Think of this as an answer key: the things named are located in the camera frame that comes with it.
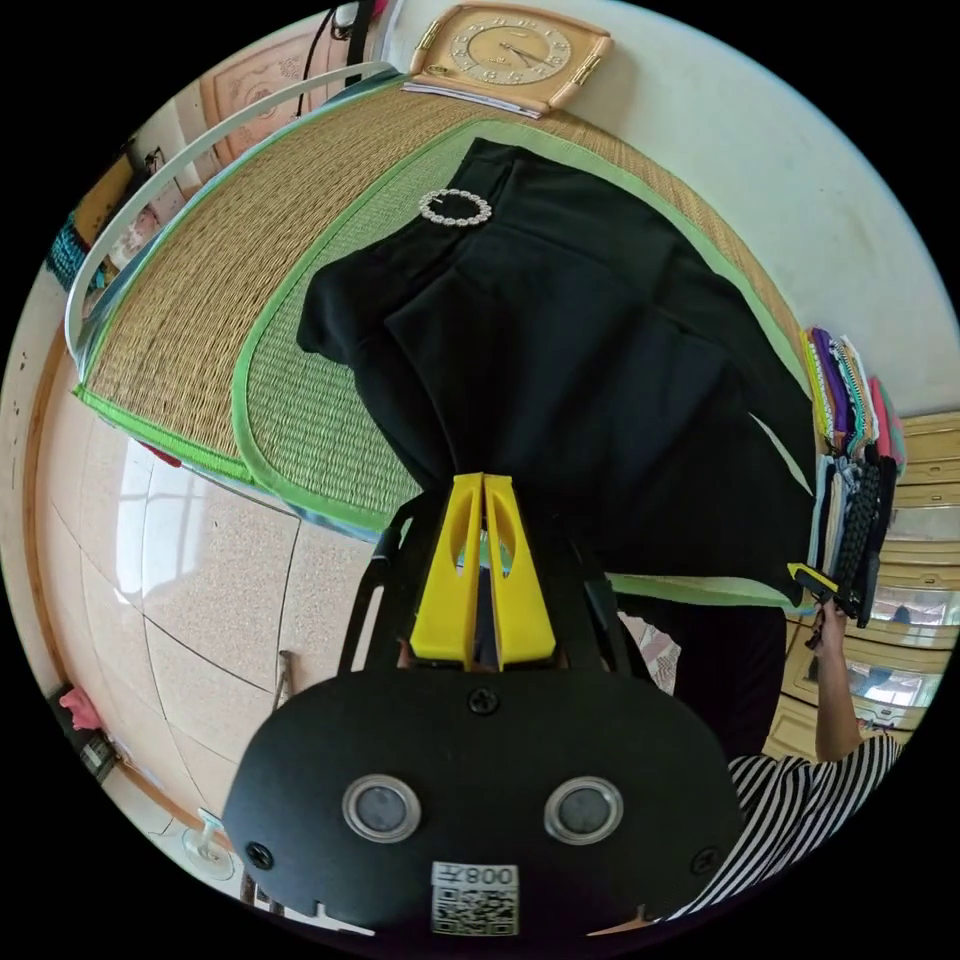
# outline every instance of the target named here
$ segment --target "hand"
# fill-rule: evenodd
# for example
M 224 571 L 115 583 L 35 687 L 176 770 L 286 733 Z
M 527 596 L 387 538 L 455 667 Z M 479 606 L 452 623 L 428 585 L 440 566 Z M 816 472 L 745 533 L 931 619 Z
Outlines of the hand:
M 817 614 L 820 625 L 820 642 L 814 648 L 818 659 L 843 659 L 843 636 L 847 632 L 847 615 L 838 610 L 833 600 L 828 600 Z

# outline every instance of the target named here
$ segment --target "black garment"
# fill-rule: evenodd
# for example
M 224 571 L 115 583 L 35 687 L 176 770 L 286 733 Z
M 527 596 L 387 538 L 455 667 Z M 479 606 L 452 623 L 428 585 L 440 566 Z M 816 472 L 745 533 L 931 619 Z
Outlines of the black garment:
M 673 695 L 713 730 L 727 759 L 763 753 L 783 684 L 783 611 L 647 597 L 621 607 L 680 647 Z
M 324 267 L 300 347 L 350 365 L 422 487 L 509 475 L 612 573 L 744 577 L 799 602 L 787 563 L 813 497 L 750 414 L 812 489 L 811 404 L 736 288 L 645 203 L 527 150 L 476 140 L 450 186 L 492 217 L 415 217 Z

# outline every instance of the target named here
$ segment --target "screw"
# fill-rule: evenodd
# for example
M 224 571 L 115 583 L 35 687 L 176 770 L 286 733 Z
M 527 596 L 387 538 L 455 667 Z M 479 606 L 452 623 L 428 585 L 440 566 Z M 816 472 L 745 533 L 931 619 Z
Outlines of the screw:
M 500 698 L 487 687 L 479 687 L 467 698 L 467 706 L 478 717 L 489 717 L 491 713 L 496 713 Z
M 690 872 L 697 877 L 709 873 L 717 865 L 717 848 L 705 847 L 690 861 Z
M 273 866 L 273 854 L 262 843 L 247 844 L 247 859 L 259 870 Z

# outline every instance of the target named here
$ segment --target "white metal railing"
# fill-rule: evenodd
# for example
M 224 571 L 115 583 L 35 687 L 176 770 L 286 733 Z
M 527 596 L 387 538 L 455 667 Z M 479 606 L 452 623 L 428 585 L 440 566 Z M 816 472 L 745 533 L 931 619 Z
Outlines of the white metal railing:
M 120 239 L 124 230 L 139 216 L 140 211 L 156 197 L 160 191 L 177 174 L 182 173 L 187 164 L 192 163 L 200 154 L 209 150 L 215 143 L 222 140 L 228 133 L 231 133 L 237 127 L 259 116 L 265 110 L 271 107 L 286 103 L 294 97 L 299 97 L 301 93 L 307 93 L 315 87 L 326 86 L 328 83 L 335 83 L 337 80 L 345 80 L 347 77 L 370 76 L 371 74 L 381 73 L 384 70 L 392 70 L 392 64 L 383 60 L 368 61 L 358 63 L 351 67 L 340 67 L 337 70 L 331 70 L 329 73 L 321 73 L 315 77 L 310 77 L 300 83 L 284 87 L 276 93 L 271 93 L 262 100 L 250 104 L 238 110 L 233 116 L 227 117 L 215 127 L 211 127 L 206 133 L 198 137 L 193 143 L 187 145 L 178 154 L 171 157 L 124 205 L 104 228 L 103 233 L 97 237 L 87 258 L 80 267 L 80 272 L 73 281 L 70 288 L 70 294 L 67 297 L 67 310 L 63 320 L 64 336 L 67 340 L 67 349 L 74 362 L 77 361 L 77 352 L 80 343 L 80 331 L 83 329 L 83 301 L 86 297 L 87 288 L 96 275 L 97 269 L 106 259 L 113 245 Z

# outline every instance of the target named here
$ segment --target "person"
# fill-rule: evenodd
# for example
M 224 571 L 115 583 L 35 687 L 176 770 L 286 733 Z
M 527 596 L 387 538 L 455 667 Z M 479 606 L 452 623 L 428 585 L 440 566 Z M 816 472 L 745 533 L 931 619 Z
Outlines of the person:
M 481 577 L 483 597 L 488 591 Z M 786 618 L 764 607 L 705 607 L 631 597 L 627 612 L 668 634 L 680 647 L 673 695 L 712 730 L 727 757 L 744 814 L 743 832 L 727 860 L 694 901 L 668 917 L 642 910 L 593 936 L 678 920 L 767 880 L 806 856 L 859 809 L 893 766 L 900 745 L 887 733 L 861 736 L 843 653 L 846 616 L 831 600 L 818 613 L 820 642 L 817 762 L 765 756 L 763 750 L 783 682 Z M 478 610 L 473 669 L 491 664 L 491 613 Z M 398 666 L 411 651 L 401 641 Z M 636 655 L 639 648 L 632 645 Z

